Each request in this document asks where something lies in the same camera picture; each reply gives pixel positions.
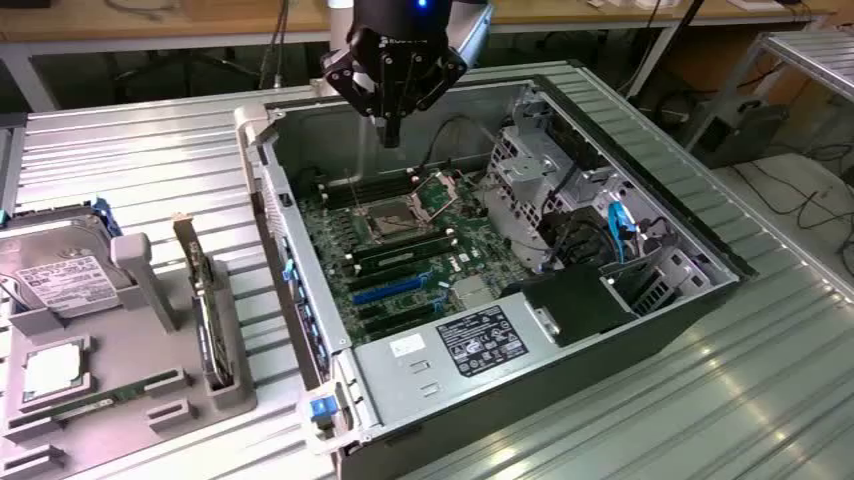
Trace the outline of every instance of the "blue pcie slot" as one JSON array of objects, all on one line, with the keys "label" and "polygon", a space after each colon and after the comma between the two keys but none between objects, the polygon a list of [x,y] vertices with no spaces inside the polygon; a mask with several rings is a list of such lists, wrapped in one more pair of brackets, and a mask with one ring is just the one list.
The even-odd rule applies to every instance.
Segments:
[{"label": "blue pcie slot", "polygon": [[430,275],[432,272],[422,273],[416,278],[398,283],[393,283],[392,285],[386,285],[385,287],[376,288],[374,290],[369,290],[365,293],[360,293],[353,296],[353,303],[356,305],[365,305],[366,303],[376,302],[377,300],[382,300],[384,298],[392,297],[393,295],[418,290],[425,286],[425,283],[428,283]]}]

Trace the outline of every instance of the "blue latch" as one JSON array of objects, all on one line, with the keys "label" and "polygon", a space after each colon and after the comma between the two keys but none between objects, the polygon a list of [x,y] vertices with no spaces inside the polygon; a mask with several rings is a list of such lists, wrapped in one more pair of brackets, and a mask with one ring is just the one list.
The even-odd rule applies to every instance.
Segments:
[{"label": "blue latch", "polygon": [[317,422],[320,420],[326,420],[337,413],[338,413],[338,402],[336,401],[336,396],[330,395],[329,397],[318,398],[312,401],[312,421],[313,422]]}]

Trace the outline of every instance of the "aluminum workbench surface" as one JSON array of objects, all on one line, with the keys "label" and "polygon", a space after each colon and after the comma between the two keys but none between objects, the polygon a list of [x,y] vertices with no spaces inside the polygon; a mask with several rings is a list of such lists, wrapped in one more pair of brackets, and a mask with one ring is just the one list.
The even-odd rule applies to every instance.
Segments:
[{"label": "aluminum workbench surface", "polygon": [[[552,78],[761,275],[661,354],[409,477],[852,477],[851,287],[586,70],[552,63],[469,78],[536,73]],[[252,224],[231,115],[250,101],[312,95],[306,87],[33,115],[27,128],[0,140],[11,151],[5,169],[7,186],[19,185],[17,208],[66,205],[98,192],[125,231],[153,238],[158,269],[181,259],[170,214],[197,215],[203,247],[229,263],[252,354],[256,411],[78,478],[334,475],[332,460],[305,447],[294,413],[301,380]]]}]

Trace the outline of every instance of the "gray parts tray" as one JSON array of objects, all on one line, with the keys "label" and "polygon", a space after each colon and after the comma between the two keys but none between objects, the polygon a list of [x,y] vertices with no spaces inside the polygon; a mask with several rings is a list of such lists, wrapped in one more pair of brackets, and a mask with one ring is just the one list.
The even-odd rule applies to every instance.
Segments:
[{"label": "gray parts tray", "polygon": [[[226,279],[223,265],[215,262],[214,266],[219,278]],[[174,333],[165,331],[149,306],[135,310],[118,307],[82,316],[65,330],[31,338],[14,330],[5,395],[7,418],[0,427],[0,478],[65,478],[256,408],[229,281],[222,282],[217,300],[235,384],[211,391],[202,375],[187,271],[177,270],[158,278],[177,312],[181,328]],[[54,408],[71,405],[59,416],[45,417],[43,410],[30,408],[26,412],[27,354],[63,342],[83,345],[81,339],[90,342],[82,350],[85,371],[95,384],[93,393],[51,395],[62,399]]]}]

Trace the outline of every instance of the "hard drive label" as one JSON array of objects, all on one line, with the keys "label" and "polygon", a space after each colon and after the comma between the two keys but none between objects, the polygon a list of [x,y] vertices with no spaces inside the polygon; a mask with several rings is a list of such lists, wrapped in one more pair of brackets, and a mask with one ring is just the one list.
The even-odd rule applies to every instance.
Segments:
[{"label": "hard drive label", "polygon": [[117,289],[94,256],[26,268],[15,274],[27,282],[45,306],[55,312],[117,296]]},{"label": "hard drive label", "polygon": [[529,353],[497,305],[437,327],[457,369],[474,377]]}]

